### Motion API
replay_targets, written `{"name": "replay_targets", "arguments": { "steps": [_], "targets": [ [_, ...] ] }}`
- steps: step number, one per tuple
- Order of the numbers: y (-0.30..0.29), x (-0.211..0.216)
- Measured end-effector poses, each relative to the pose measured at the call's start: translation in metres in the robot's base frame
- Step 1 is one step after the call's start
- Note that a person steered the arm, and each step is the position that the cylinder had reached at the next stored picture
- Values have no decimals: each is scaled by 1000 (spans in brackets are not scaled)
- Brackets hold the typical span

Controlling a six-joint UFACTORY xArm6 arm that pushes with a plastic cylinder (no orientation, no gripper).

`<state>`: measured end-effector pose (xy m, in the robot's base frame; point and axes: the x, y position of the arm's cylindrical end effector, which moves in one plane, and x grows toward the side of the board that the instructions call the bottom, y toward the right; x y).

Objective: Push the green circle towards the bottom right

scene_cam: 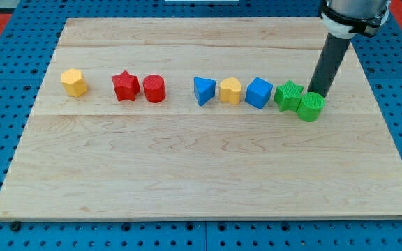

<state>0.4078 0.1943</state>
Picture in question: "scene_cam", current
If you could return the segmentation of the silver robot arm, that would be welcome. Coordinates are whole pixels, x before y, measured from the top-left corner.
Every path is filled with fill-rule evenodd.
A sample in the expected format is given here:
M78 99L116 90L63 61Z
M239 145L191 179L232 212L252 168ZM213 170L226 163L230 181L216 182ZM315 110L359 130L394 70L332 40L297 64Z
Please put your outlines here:
M389 17L389 0L322 0L319 17L328 34L308 86L326 97L352 38L374 37Z

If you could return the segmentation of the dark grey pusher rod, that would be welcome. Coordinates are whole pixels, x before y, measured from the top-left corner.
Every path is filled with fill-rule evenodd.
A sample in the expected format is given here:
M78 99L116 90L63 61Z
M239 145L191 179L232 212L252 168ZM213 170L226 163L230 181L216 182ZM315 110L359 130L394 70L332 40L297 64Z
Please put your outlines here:
M349 48L351 39L338 38L331 33L327 34L320 57L308 86L308 92L327 96L334 78L340 68L343 58Z

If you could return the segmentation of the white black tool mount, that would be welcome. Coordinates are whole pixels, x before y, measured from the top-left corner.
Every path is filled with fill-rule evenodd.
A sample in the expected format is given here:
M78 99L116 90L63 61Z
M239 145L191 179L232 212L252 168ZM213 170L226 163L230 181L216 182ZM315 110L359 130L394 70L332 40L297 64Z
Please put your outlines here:
M319 14L338 38L374 37L389 17L389 5L390 1L321 1Z

